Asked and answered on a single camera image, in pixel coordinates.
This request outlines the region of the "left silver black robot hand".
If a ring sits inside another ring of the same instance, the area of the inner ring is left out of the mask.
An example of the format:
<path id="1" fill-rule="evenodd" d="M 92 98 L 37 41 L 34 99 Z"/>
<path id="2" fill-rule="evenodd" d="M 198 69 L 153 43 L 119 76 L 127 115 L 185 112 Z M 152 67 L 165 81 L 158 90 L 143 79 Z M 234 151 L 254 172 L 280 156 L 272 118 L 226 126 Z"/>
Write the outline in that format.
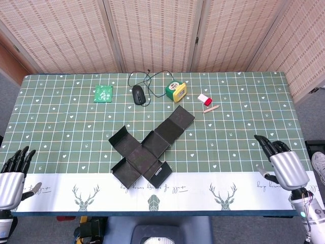
<path id="1" fill-rule="evenodd" d="M 34 196 L 41 188 L 37 183 L 32 189 L 24 192 L 24 184 L 30 167 L 30 162 L 36 150 L 29 151 L 26 146 L 15 152 L 1 168 L 1 210 L 13 210 L 21 201 Z"/>

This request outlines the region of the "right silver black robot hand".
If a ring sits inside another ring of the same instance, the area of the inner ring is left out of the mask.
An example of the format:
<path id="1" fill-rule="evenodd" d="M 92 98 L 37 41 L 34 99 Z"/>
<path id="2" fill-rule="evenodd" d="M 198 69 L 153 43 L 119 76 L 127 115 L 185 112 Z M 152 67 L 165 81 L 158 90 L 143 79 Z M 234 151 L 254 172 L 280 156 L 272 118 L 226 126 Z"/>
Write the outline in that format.
<path id="1" fill-rule="evenodd" d="M 267 180 L 279 184 L 287 191 L 304 188 L 309 182 L 309 177 L 298 155 L 282 141 L 270 141 L 262 135 L 254 135 L 263 152 L 271 163 L 274 175 L 269 174 L 264 168 L 256 165 L 259 173 Z"/>

